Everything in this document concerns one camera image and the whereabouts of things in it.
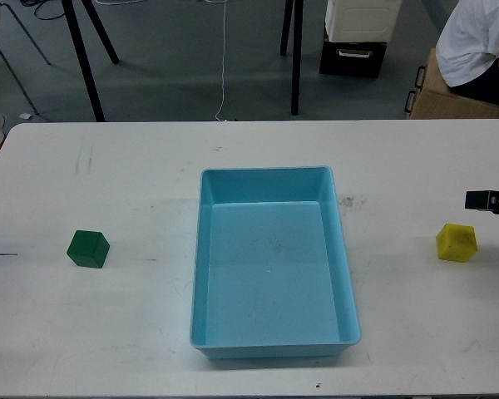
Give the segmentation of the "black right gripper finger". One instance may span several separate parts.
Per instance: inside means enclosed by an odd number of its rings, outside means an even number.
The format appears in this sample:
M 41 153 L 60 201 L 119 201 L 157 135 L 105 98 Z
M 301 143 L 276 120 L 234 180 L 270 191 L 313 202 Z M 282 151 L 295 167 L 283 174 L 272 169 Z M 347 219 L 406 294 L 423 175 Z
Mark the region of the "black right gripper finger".
M 499 214 L 499 191 L 468 191 L 466 192 L 465 208 Z

